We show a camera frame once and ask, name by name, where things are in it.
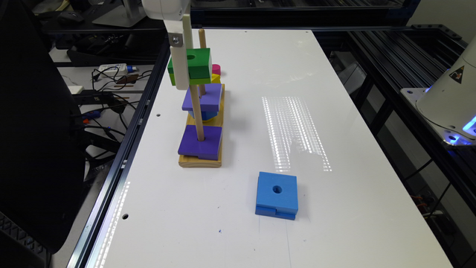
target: wooden peg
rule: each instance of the wooden peg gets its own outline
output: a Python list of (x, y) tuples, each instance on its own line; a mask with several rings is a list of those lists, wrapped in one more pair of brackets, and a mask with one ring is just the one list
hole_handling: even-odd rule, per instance
[[(205, 39), (205, 30), (199, 30), (199, 38), (200, 38), (200, 48), (207, 48), (207, 40)], [(200, 97), (207, 94), (205, 91), (205, 85), (200, 85)]]
[(196, 137), (199, 141), (204, 141), (202, 109), (200, 109), (199, 89), (197, 85), (190, 85), (190, 96), (192, 98), (193, 117), (195, 118)]
[(205, 30), (199, 30), (199, 38), (200, 38), (200, 48), (207, 48), (207, 40), (205, 39)]

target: white table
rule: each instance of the white table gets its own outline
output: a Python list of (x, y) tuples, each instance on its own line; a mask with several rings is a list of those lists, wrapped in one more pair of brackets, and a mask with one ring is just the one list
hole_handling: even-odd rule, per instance
[[(207, 44), (223, 166), (179, 167), (184, 92), (164, 75), (89, 267), (451, 267), (311, 31), (209, 30)], [(295, 221), (254, 214), (260, 171), (297, 176)]]

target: blue light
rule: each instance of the blue light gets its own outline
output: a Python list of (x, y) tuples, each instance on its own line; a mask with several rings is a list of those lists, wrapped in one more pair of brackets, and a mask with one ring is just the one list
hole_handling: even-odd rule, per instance
[(469, 123), (464, 126), (463, 130), (467, 132), (474, 124), (476, 124), (476, 116)]
[(455, 144), (456, 141), (458, 141), (459, 139), (460, 139), (460, 137), (458, 136), (458, 137), (456, 137), (454, 140), (450, 140), (449, 143)]

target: blue block with hole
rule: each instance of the blue block with hole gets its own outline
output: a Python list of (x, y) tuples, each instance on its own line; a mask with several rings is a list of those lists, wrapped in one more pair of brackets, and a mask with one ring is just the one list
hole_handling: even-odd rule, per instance
[(294, 220), (298, 212), (298, 178), (260, 172), (255, 214)]

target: screw hole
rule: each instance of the screw hole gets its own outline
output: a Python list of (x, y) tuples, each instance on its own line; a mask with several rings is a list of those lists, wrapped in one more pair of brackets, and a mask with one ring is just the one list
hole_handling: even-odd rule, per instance
[(276, 185), (273, 187), (273, 192), (275, 192), (276, 194), (281, 194), (282, 191), (283, 189), (280, 186)]

